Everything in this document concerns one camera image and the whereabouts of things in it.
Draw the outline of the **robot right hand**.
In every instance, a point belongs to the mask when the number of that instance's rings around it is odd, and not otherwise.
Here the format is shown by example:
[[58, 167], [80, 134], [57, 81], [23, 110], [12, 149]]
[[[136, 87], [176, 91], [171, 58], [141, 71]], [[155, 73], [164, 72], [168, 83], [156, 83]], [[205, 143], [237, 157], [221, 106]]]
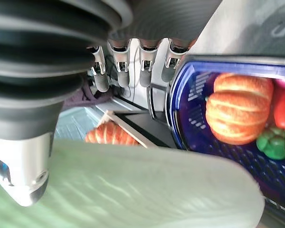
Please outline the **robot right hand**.
[[109, 88], [109, 44], [121, 87], [129, 85], [130, 40], [140, 42], [140, 84], [151, 83], [158, 46], [175, 69], [218, 0], [0, 0], [0, 186], [29, 207], [44, 194], [63, 102], [91, 72]]

